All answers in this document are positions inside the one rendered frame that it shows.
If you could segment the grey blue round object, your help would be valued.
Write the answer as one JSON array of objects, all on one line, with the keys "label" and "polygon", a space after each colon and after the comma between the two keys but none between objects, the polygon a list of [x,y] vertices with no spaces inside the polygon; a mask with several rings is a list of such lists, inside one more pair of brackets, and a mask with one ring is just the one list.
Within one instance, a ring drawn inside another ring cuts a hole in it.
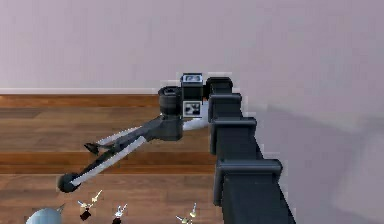
[{"label": "grey blue round object", "polygon": [[57,208],[41,208],[30,215],[25,224],[62,224],[62,212],[64,208],[64,204]]}]

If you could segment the pale key with black fob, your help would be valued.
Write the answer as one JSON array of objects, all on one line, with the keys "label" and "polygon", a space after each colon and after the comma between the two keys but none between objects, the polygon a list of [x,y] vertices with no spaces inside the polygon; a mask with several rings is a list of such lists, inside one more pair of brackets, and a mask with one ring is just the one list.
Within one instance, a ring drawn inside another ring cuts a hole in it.
[{"label": "pale key with black fob", "polygon": [[92,207],[92,204],[84,203],[82,201],[77,201],[77,203],[80,205],[80,208],[83,210],[83,213],[80,215],[80,219],[82,221],[87,220],[91,216],[91,213],[89,212],[89,210]]},{"label": "pale key with black fob", "polygon": [[112,221],[112,224],[121,224],[122,223],[121,217],[123,216],[124,210],[126,209],[126,207],[127,207],[127,205],[124,205],[124,206],[119,205],[117,207],[117,210],[114,214],[114,219]]}]

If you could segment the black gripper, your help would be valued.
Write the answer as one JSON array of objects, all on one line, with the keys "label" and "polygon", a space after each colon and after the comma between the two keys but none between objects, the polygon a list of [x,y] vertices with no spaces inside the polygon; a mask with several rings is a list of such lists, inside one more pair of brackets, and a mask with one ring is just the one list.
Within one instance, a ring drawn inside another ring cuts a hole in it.
[{"label": "black gripper", "polygon": [[85,143],[84,147],[91,153],[98,155],[99,149],[109,151],[103,153],[80,174],[66,173],[57,183],[61,192],[74,192],[82,183],[97,176],[111,167],[125,156],[133,152],[142,144],[153,139],[163,141],[177,141],[182,138],[183,121],[181,108],[181,88],[165,86],[158,91],[160,115],[150,122],[150,129],[139,126],[120,131],[93,143]]}]

